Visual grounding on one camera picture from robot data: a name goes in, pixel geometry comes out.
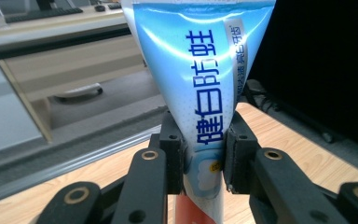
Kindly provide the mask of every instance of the toothpaste tube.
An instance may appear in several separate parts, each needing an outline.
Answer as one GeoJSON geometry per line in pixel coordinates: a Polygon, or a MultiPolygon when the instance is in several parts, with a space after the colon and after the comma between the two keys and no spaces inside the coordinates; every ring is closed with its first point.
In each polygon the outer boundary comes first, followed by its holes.
{"type": "Polygon", "coordinates": [[[275,0],[121,4],[186,141],[176,223],[222,223],[225,136],[275,0]]]}

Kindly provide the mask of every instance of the keyboard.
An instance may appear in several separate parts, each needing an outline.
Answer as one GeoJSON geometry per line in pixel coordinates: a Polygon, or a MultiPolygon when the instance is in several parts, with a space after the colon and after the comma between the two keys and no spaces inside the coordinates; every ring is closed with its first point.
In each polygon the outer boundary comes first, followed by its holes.
{"type": "Polygon", "coordinates": [[[30,11],[26,15],[5,18],[5,21],[6,23],[19,22],[19,21],[32,21],[32,20],[39,20],[39,19],[45,19],[51,17],[72,15],[82,12],[83,10],[78,7],[67,8],[67,9],[54,8],[52,10],[30,11]]]}

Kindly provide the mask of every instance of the light wood surface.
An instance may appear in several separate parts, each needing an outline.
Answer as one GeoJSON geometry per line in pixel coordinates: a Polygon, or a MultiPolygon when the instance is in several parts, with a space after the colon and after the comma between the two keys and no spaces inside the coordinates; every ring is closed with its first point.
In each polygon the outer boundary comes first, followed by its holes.
{"type": "MultiPolygon", "coordinates": [[[[343,182],[358,181],[358,169],[316,146],[277,120],[248,104],[237,110],[254,131],[262,147],[275,147],[288,153],[297,165],[316,184],[337,192],[343,182]]],[[[91,181],[101,188],[128,172],[133,154],[147,147],[144,142],[115,155],[96,161],[69,174],[0,201],[0,223],[30,223],[54,194],[68,184],[91,181]]],[[[254,223],[248,205],[249,197],[225,193],[225,223],[254,223]]],[[[169,197],[169,223],[172,223],[173,196],[169,197]]]]}

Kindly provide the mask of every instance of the wooden table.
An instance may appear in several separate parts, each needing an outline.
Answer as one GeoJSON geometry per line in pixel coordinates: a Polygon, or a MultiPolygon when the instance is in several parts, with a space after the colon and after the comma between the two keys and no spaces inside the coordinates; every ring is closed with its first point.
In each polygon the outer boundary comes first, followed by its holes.
{"type": "MultiPolygon", "coordinates": [[[[254,131],[262,147],[275,147],[288,153],[316,184],[337,192],[343,182],[358,181],[358,169],[313,144],[275,119],[248,104],[237,110],[254,131]]],[[[128,172],[133,154],[147,147],[144,142],[96,161],[69,174],[0,201],[0,223],[30,223],[61,188],[77,182],[91,181],[101,188],[128,172]]],[[[254,223],[246,195],[225,193],[225,223],[254,223]]],[[[172,223],[173,196],[169,196],[169,223],[172,223]]]]}

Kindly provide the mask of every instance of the gray floor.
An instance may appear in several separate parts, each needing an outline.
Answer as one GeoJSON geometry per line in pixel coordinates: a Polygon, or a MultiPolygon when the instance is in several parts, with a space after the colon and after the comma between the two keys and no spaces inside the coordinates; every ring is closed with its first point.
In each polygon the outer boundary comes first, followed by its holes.
{"type": "MultiPolygon", "coordinates": [[[[137,73],[101,84],[101,95],[93,93],[66,102],[49,99],[54,143],[18,148],[17,157],[1,156],[0,198],[69,172],[84,161],[91,162],[96,154],[107,156],[120,146],[134,144],[138,133],[158,131],[154,127],[161,123],[167,107],[150,74],[137,73]]],[[[255,99],[261,104],[264,96],[255,99]]],[[[264,102],[263,109],[269,108],[267,113],[273,118],[358,167],[358,145],[351,139],[326,143],[307,124],[275,111],[269,107],[273,102],[264,102]]]]}

